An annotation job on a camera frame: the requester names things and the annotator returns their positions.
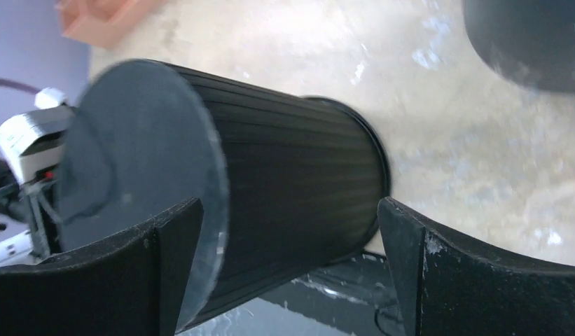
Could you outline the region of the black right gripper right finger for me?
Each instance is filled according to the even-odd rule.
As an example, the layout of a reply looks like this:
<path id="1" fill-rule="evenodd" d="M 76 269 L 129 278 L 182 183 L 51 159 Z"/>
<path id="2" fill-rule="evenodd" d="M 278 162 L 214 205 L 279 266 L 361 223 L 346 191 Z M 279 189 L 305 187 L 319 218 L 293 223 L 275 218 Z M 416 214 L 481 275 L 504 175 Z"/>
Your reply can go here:
<path id="1" fill-rule="evenodd" d="M 575 267 L 520 255 L 393 198 L 377 210 L 407 335 L 575 335 Z"/>

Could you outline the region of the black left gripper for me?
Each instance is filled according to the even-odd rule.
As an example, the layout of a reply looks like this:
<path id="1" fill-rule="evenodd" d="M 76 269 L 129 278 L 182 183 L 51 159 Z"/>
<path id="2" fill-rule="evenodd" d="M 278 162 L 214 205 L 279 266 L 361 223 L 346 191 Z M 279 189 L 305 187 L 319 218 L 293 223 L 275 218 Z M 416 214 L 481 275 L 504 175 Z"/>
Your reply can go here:
<path id="1" fill-rule="evenodd" d="M 21 187 L 8 163 L 0 158 L 0 214 L 28 226 L 32 255 L 39 258 L 62 252 L 57 230 L 60 216 L 52 201 L 52 179 Z"/>

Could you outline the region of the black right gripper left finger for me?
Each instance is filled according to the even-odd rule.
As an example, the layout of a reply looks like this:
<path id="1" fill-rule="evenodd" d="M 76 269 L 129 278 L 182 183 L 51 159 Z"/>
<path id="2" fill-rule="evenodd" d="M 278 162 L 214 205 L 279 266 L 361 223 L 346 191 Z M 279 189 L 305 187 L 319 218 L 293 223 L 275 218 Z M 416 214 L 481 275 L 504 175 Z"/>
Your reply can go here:
<path id="1" fill-rule="evenodd" d="M 37 265 L 0 267 L 0 335 L 173 335 L 202 217 L 190 199 Z"/>

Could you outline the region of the large black plastic bucket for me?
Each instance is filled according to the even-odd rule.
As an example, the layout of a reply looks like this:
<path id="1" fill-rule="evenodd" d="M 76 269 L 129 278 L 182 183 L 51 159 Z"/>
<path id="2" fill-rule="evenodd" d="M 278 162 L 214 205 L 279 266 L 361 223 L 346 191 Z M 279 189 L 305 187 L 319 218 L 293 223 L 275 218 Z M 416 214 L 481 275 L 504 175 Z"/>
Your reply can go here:
<path id="1" fill-rule="evenodd" d="M 78 104 L 57 170 L 57 231 L 68 251 L 198 198 L 183 331 L 357 253 L 390 183 L 375 130 L 338 101 L 130 59 Z"/>

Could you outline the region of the small black plastic bucket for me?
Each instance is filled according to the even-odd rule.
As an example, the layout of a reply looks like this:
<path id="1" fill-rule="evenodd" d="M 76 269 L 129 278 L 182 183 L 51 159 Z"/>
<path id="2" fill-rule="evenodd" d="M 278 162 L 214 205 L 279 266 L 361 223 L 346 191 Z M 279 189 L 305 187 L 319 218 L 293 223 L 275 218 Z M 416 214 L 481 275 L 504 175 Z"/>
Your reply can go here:
<path id="1" fill-rule="evenodd" d="M 575 94 L 575 0 L 465 0 L 466 35 L 504 79 Z"/>

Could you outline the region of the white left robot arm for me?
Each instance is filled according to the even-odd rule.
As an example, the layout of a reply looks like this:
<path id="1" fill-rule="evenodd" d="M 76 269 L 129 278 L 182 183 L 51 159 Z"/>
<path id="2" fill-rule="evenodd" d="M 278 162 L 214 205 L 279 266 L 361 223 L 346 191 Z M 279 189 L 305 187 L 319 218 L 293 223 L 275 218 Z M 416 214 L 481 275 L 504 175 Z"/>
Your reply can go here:
<path id="1" fill-rule="evenodd" d="M 49 178 L 20 188 L 7 162 L 0 158 L 0 215 L 27 227 L 12 237 L 0 238 L 0 267 L 34 264 L 62 252 Z"/>

